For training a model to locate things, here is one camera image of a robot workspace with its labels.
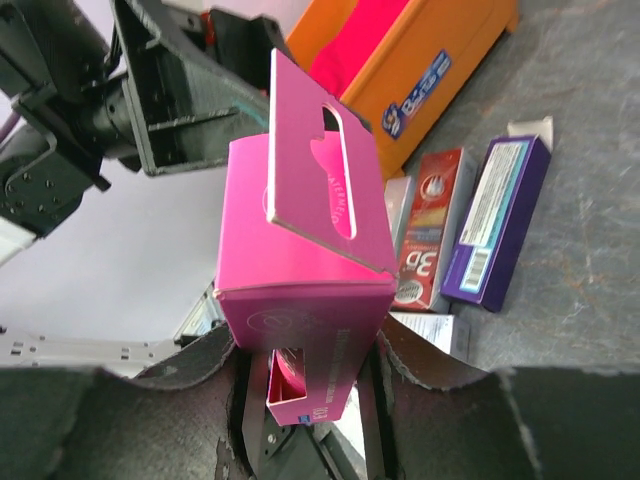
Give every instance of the robotic arm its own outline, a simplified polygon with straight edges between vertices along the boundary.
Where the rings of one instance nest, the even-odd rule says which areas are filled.
[[[74,2],[0,2],[0,88],[28,122],[0,149],[0,217],[36,237],[109,188],[103,158],[152,176],[217,167],[230,141],[267,129],[276,22],[111,5],[109,47]]]

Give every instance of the product box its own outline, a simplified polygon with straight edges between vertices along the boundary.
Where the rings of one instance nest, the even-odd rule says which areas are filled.
[[[387,205],[389,228],[396,255],[400,255],[402,248],[414,191],[415,181],[410,176],[392,178],[387,181],[384,189],[384,201]]]
[[[311,71],[323,50],[333,52],[336,65],[352,67],[351,49],[357,56],[363,46],[371,45],[371,35],[381,22],[376,17],[400,2],[305,3],[307,10],[287,38],[287,46],[298,64]],[[366,12],[367,3],[379,11]],[[345,105],[371,123],[385,179],[407,161],[496,40],[505,29],[513,32],[519,18],[517,0],[404,3],[400,15],[340,96]],[[349,43],[354,36],[356,40]]]
[[[553,120],[511,124],[509,133],[489,145],[442,286],[444,295],[492,312],[502,309],[547,173]]]
[[[394,309],[449,312],[449,301],[440,295],[440,284],[476,172],[476,162],[462,148],[422,158],[399,256],[400,285]]]
[[[469,322],[455,315],[436,313],[390,312],[391,316],[434,344],[447,355],[460,361],[469,359]]]
[[[382,176],[370,132],[277,50],[270,102],[269,134],[230,144],[215,296],[240,348],[285,353],[277,422],[332,421],[397,286]]]

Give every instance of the pink box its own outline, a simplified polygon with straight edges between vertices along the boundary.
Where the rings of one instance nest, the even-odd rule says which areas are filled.
[[[304,352],[301,391],[272,362],[278,423],[333,421],[396,290],[382,176],[360,121],[277,50],[271,65],[269,134],[229,147],[215,295],[240,348]]]

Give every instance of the red toothpaste box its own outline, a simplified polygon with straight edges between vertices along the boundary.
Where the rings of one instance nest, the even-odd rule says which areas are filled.
[[[399,256],[400,284],[393,309],[449,312],[440,284],[471,199],[477,169],[477,163],[462,148],[422,158]]]

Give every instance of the box hang tab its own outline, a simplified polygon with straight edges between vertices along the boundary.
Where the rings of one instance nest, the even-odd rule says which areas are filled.
[[[532,122],[509,122],[507,134],[510,137],[535,135],[540,137],[544,146],[553,153],[553,117],[546,116],[542,120]]]
[[[396,274],[373,136],[282,52],[271,54],[267,220]],[[323,108],[339,132],[325,132]]]

